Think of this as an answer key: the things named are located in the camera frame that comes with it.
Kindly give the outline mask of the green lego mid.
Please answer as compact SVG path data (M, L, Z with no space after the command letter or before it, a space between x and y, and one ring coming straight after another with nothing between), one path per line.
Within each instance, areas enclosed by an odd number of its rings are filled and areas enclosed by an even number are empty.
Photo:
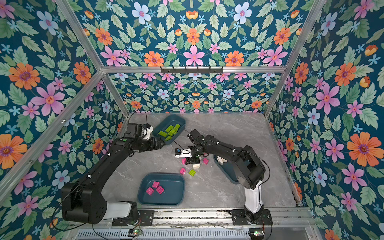
M175 131L175 130L171 130L171 131L168 133L168 135L169 135L169 136L174 136L176 133L177 133L177 131Z

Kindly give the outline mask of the green small lego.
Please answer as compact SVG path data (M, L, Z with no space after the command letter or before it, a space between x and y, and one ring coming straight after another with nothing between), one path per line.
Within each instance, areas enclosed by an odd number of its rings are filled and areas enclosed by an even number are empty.
M191 170L189 171L189 175L194 176L195 174L196 174L196 171L195 171L195 170L191 169Z

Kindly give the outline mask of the pink lego mid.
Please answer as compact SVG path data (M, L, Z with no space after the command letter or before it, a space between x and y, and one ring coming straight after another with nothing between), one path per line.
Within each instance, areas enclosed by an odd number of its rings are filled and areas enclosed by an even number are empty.
M160 185L159 182L154 181L154 182L152 183L152 188L157 189L157 188L159 187L159 185Z

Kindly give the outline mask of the pink small lego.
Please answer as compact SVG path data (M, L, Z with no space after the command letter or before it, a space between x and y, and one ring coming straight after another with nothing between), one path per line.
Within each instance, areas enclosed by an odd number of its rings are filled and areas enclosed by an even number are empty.
M162 186L159 186L156 191L161 195L164 192L164 188Z

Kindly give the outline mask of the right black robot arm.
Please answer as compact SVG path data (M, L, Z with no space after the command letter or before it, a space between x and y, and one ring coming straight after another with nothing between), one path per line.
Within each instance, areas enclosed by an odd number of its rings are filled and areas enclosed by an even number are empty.
M188 138L192 145L187 163L196 164L201 156L210 154L216 156L217 160L226 160L232 166L238 183L245 189L243 217L249 224L255 225L267 215L262 201L266 167L252 147L235 147L211 135L203 136L197 130L192 130Z

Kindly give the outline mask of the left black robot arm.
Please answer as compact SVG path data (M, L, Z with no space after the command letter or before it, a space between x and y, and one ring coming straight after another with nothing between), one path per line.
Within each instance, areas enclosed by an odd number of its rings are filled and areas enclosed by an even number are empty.
M151 135L149 124L126 125L126 131L111 143L105 155L80 180L61 189L62 216L65 221L98 224L102 220L124 219L130 224L139 220L137 204L130 201L108 202L102 190L116 168L136 153L160 150L165 141Z

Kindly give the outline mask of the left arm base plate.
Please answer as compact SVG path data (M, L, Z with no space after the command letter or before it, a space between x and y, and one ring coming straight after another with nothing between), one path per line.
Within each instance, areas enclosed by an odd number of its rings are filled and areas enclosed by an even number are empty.
M114 227L151 226L154 220L154 210L134 210L125 218L116 218L112 222Z

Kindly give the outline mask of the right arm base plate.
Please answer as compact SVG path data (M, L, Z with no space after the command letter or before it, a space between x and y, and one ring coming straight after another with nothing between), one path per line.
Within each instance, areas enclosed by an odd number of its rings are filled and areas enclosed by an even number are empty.
M257 213L253 214L244 209L233 209L228 211L232 217L234 226L272 226L273 220L270 210L261 209Z

